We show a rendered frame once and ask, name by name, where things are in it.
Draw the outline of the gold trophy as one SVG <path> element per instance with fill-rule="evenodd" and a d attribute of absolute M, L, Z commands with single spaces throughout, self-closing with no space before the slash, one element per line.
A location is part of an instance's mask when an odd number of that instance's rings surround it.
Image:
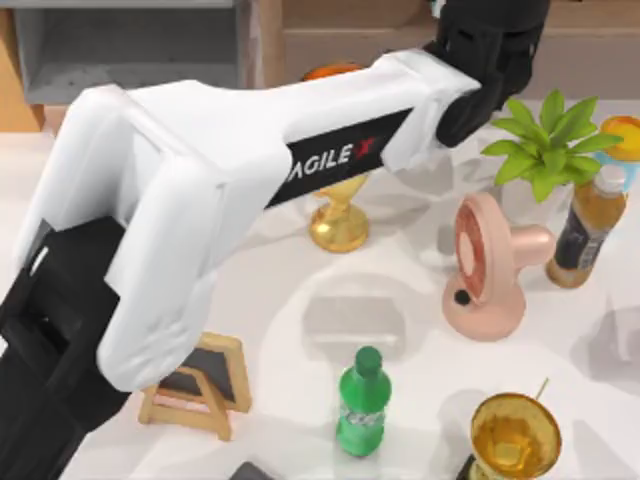
<path fill-rule="evenodd" d="M 314 193 L 318 198 L 328 199 L 313 212 L 310 220 L 309 234 L 317 246 L 332 253 L 348 253 L 367 240 L 368 218 L 351 201 L 368 177 L 368 174 L 358 175 Z"/>

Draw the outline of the brown tea bottle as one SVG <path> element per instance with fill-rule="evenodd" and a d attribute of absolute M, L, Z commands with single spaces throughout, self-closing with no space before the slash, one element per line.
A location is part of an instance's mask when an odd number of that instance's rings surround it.
<path fill-rule="evenodd" d="M 605 164 L 592 180 L 574 188 L 564 227 L 547 277 L 557 286 L 574 289 L 591 275 L 601 248 L 627 206 L 626 172 Z"/>

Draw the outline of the wooden cupboard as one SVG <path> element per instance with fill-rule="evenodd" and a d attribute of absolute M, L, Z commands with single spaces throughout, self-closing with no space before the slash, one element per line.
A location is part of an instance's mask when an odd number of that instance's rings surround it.
<path fill-rule="evenodd" d="M 283 0 L 285 74 L 366 64 L 435 34 L 428 0 Z M 640 0 L 552 0 L 524 92 L 541 99 L 558 88 L 569 98 L 640 100 Z"/>
<path fill-rule="evenodd" d="M 25 101 L 11 9 L 0 8 L 0 133 L 40 132 L 44 107 Z"/>

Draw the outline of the wooden framed blackboard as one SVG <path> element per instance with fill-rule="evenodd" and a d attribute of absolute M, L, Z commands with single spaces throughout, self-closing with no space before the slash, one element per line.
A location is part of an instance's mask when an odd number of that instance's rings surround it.
<path fill-rule="evenodd" d="M 242 342 L 205 332 L 179 368 L 144 390 L 138 421 L 206 430 L 229 441 L 229 413 L 247 413 L 251 406 Z"/>

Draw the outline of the grey cabinet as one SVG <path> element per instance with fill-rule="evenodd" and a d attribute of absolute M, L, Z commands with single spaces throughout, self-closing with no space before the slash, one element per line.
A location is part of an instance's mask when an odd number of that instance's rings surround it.
<path fill-rule="evenodd" d="M 11 0 L 25 99 L 179 80 L 253 85 L 251 0 Z"/>

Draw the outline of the green bottle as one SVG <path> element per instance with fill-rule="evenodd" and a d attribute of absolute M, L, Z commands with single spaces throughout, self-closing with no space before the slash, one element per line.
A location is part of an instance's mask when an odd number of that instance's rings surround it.
<path fill-rule="evenodd" d="M 339 381 L 336 440 L 343 451 L 367 457 L 380 446 L 391 394 L 392 383 L 383 369 L 380 351 L 373 346 L 361 347 Z"/>

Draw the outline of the green potted plant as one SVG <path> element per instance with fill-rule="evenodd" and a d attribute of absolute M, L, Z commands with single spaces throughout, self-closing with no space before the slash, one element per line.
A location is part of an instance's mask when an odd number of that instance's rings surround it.
<path fill-rule="evenodd" d="M 526 181 L 535 201 L 541 203 L 558 186 L 592 180 L 600 166 L 590 155 L 623 142 L 622 136 L 601 132 L 592 122 L 597 101 L 588 97 L 566 108 L 565 97 L 554 90 L 535 117 L 522 101 L 509 98 L 506 106 L 511 116 L 491 124 L 512 137 L 494 141 L 481 151 L 484 156 L 504 158 L 494 183 Z"/>

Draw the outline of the dark flat object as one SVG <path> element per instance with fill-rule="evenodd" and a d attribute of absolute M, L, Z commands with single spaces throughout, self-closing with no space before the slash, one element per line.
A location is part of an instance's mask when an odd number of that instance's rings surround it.
<path fill-rule="evenodd" d="M 243 462 L 231 475 L 229 480 L 275 480 L 264 470 L 250 461 Z"/>

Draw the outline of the orange round object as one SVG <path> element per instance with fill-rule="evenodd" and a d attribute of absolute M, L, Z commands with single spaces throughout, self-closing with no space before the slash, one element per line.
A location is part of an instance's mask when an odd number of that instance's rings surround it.
<path fill-rule="evenodd" d="M 302 77 L 302 81 L 311 81 L 321 78 L 326 78 L 330 76 L 340 75 L 344 73 L 354 72 L 358 70 L 362 70 L 363 67 L 354 64 L 354 63 L 337 63 L 337 64 L 329 64 L 322 65 L 311 69 L 306 72 Z"/>

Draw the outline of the pink desk fan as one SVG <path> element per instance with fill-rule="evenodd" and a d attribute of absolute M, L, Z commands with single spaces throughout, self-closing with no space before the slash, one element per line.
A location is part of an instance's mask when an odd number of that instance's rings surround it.
<path fill-rule="evenodd" d="M 526 309 L 518 275 L 552 258 L 555 236 L 541 225 L 510 225 L 486 192 L 464 197 L 454 227 L 457 272 L 443 292 L 444 317 L 469 339 L 506 338 L 518 328 Z"/>

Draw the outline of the wide gold trophy cup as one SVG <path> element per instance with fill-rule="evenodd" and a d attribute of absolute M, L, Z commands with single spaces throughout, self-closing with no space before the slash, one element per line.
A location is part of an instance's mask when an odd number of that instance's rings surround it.
<path fill-rule="evenodd" d="M 455 480 L 537 480 L 557 463 L 559 425 L 535 395 L 500 392 L 478 403 L 470 417 L 470 455 Z"/>

